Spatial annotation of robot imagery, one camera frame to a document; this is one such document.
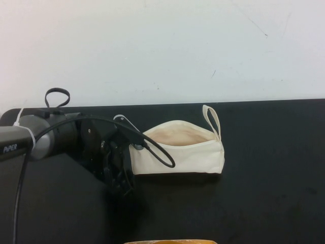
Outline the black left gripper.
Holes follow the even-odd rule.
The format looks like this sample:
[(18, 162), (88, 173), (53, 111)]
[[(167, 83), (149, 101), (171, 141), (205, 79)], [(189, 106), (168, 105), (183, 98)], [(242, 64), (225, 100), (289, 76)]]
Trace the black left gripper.
[(124, 151), (129, 146), (129, 140), (117, 126), (101, 132), (94, 120), (83, 119), (76, 125), (83, 147), (83, 166), (96, 179), (104, 182), (111, 194), (117, 195), (120, 186), (123, 186), (123, 196), (131, 197), (134, 193), (134, 175), (124, 162)]

